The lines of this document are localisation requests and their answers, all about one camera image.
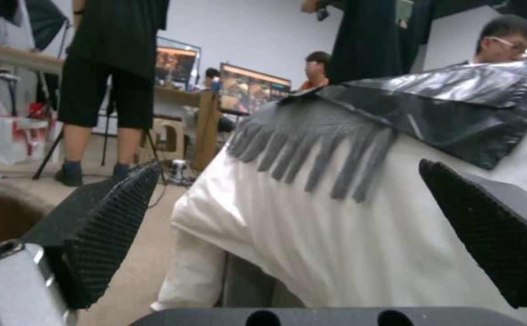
softbox light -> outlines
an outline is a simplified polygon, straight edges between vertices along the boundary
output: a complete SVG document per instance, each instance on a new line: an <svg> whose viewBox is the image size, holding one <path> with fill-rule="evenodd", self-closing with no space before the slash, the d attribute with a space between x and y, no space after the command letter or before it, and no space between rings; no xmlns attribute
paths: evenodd
<svg viewBox="0 0 527 326"><path fill-rule="evenodd" d="M67 21L66 16L50 0L25 0L34 47L44 50ZM22 27L23 15L19 0L0 0L0 17Z"/></svg>

scarf fringe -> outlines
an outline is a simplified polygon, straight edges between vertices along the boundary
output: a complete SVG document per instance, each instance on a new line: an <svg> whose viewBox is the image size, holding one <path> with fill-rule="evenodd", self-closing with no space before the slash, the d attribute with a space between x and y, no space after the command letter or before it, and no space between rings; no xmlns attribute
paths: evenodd
<svg viewBox="0 0 527 326"><path fill-rule="evenodd" d="M292 184L308 159L312 147L321 142L305 185L306 192L313 192L325 175L334 151L344 139L349 138L352 142L350 154L338 174L330 196L336 200L346 198L358 171L362 171L352 194L352 198L359 203L366 199L370 185L395 136L396 132L392 129L376 123L361 124L353 128L332 126L329 132L313 128L303 132L289 132L273 124L258 124L246 119L230 140L228 153L243 163L253 162L263 153L257 171L266 173L276 163L271 177Z"/></svg>

black textured gripper pad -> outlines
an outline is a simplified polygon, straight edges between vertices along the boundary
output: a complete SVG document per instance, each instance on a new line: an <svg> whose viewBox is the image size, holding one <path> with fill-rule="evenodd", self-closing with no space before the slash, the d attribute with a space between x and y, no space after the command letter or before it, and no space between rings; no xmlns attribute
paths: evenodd
<svg viewBox="0 0 527 326"><path fill-rule="evenodd" d="M151 161L124 179L74 190L23 237L44 248L67 305L88 308L106 291L125 258L157 185Z"/></svg>
<svg viewBox="0 0 527 326"><path fill-rule="evenodd" d="M509 305L527 307L527 192L424 159L420 175Z"/></svg>

black shorts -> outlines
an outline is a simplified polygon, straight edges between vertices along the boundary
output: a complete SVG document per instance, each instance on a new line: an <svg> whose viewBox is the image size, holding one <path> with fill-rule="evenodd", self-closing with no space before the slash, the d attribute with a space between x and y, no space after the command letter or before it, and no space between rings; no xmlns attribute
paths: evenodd
<svg viewBox="0 0 527 326"><path fill-rule="evenodd" d="M95 127L109 76L112 76L112 91L119 115L118 127L152 128L152 80L108 64L71 56L62 69L58 120L71 125Z"/></svg>

person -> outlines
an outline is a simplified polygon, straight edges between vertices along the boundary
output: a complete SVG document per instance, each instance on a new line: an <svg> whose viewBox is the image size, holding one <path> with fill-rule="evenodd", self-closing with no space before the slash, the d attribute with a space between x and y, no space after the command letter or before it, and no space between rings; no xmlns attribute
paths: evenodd
<svg viewBox="0 0 527 326"><path fill-rule="evenodd" d="M315 13L334 0L303 0L301 11ZM428 39L433 0L399 5L398 0L342 0L342 22L332 49L330 83L410 73L420 45Z"/></svg>
<svg viewBox="0 0 527 326"><path fill-rule="evenodd" d="M114 176L124 176L153 123L156 34L166 29L169 0L73 0L76 34L63 66L58 120L65 162L55 179L81 186L81 160L112 77L118 113Z"/></svg>
<svg viewBox="0 0 527 326"><path fill-rule="evenodd" d="M324 51L312 52L305 58L305 76L307 80L301 85L299 91L314 87L326 86L329 83L326 69L330 63L330 55Z"/></svg>
<svg viewBox="0 0 527 326"><path fill-rule="evenodd" d="M213 89L213 83L216 78L219 78L221 76L221 73L219 70L215 68L207 68L205 70L205 79L203 79L203 86L201 87L201 91L205 91L208 89ZM195 120L199 117L199 112L195 112ZM227 117L220 117L218 119L217 123L217 131L218 132L233 132L235 130L235 122L230 120Z"/></svg>
<svg viewBox="0 0 527 326"><path fill-rule="evenodd" d="M480 32L475 57L469 63L510 62L524 58L527 20L504 14L489 21Z"/></svg>
<svg viewBox="0 0 527 326"><path fill-rule="evenodd" d="M215 68L207 68L205 70L205 80L203 80L204 89L211 89L213 87L213 80L221 77L219 70Z"/></svg>

